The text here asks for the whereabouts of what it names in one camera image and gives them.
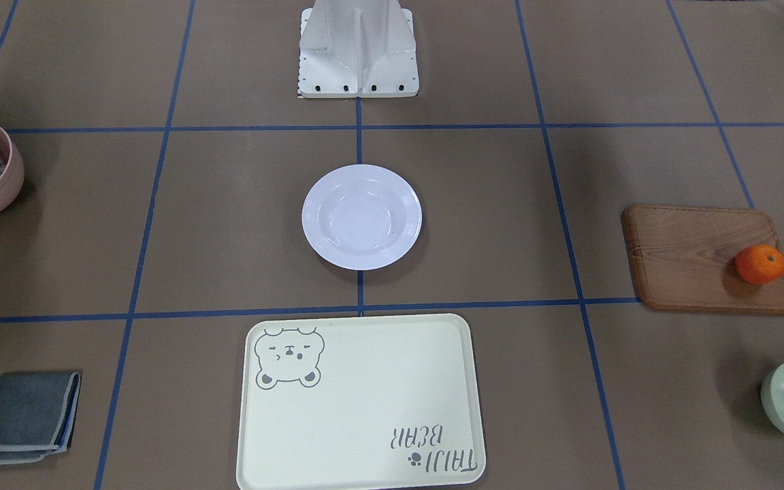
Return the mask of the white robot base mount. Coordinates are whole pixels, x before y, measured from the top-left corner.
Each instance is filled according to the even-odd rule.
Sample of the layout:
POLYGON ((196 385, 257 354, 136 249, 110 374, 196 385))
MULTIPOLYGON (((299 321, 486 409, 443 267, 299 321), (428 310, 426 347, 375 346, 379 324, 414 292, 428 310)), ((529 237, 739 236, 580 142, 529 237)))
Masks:
POLYGON ((419 93, 414 18, 400 2, 316 1, 302 10, 299 28, 299 97, 419 93))

